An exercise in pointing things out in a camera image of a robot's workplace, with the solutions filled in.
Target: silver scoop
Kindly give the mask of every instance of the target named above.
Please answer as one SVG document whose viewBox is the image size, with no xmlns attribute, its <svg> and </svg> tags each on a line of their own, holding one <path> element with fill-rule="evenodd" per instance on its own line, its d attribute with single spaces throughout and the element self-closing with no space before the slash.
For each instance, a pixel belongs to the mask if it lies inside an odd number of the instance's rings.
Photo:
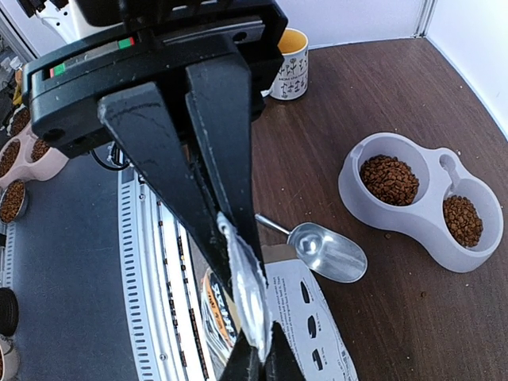
<svg viewBox="0 0 508 381">
<path fill-rule="evenodd" d="M 296 248 L 298 258 L 325 278 L 353 283 L 367 271 L 367 257 L 361 247 L 323 226 L 305 222 L 290 232 L 261 214 L 256 214 L 256 220 L 286 234 L 287 244 Z"/>
</svg>

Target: brown wooden surface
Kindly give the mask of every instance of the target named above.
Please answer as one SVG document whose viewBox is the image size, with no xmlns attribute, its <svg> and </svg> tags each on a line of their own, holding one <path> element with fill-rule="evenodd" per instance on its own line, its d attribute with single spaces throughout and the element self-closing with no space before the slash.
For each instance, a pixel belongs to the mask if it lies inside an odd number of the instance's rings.
<svg viewBox="0 0 508 381">
<path fill-rule="evenodd" d="M 311 52 L 306 96 L 268 102 L 253 126 L 256 211 L 288 228 L 317 222 L 367 253 L 358 283 L 317 275 L 360 380 L 508 379 L 506 237 L 483 266 L 459 275 L 416 241 L 398 233 L 387 239 L 342 204 L 343 159 L 379 131 L 460 151 L 508 206 L 505 137 L 430 43 L 397 40 Z M 265 228 L 260 236 L 263 244 L 285 241 Z"/>
</svg>

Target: gray table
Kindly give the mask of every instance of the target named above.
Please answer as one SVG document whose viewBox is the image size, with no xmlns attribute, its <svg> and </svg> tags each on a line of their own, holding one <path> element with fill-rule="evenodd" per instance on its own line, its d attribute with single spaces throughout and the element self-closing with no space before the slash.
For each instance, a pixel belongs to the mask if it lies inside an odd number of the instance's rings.
<svg viewBox="0 0 508 381">
<path fill-rule="evenodd" d="M 28 190 L 13 273 L 21 380 L 137 380 L 121 285 L 117 174 L 84 156 Z"/>
</svg>

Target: brown kibble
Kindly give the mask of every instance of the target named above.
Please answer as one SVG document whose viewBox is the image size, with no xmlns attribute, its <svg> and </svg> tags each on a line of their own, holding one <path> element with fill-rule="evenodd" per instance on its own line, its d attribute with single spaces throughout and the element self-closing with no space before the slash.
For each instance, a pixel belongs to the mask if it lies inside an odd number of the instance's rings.
<svg viewBox="0 0 508 381">
<path fill-rule="evenodd" d="M 21 143 L 19 140 L 15 140 L 9 144 L 9 147 L 7 147 L 3 152 L 2 158 L 0 159 L 0 177 L 5 176 L 9 169 L 13 166 L 20 147 Z"/>
<path fill-rule="evenodd" d="M 411 168 L 396 157 L 372 157 L 362 165 L 360 178 L 377 199 L 390 205 L 410 205 L 418 193 L 418 179 Z"/>
<path fill-rule="evenodd" d="M 16 218 L 24 197 L 25 184 L 22 181 L 16 180 L 7 187 L 5 197 L 0 205 L 0 219 L 4 224 L 10 223 Z"/>
<path fill-rule="evenodd" d="M 49 146 L 42 139 L 37 139 L 32 149 L 32 162 L 40 160 L 42 156 L 49 150 Z"/>
<path fill-rule="evenodd" d="M 443 201 L 444 221 L 453 238 L 464 247 L 479 243 L 483 222 L 472 202 L 462 196 L 452 196 Z"/>
<path fill-rule="evenodd" d="M 23 128 L 26 127 L 29 121 L 30 121 L 30 110 L 24 108 L 19 113 L 14 115 L 13 124 L 10 129 L 10 134 L 13 137 L 18 135 L 23 130 Z"/>
</svg>

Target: mug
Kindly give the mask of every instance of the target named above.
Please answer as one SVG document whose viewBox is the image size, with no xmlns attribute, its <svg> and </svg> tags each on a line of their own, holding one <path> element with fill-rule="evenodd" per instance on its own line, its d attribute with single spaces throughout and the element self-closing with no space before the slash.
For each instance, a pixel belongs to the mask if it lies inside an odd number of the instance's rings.
<svg viewBox="0 0 508 381">
<path fill-rule="evenodd" d="M 297 29 L 287 28 L 279 42 L 284 63 L 271 86 L 270 96 L 290 101 L 307 91 L 309 78 L 309 39 Z"/>
</svg>

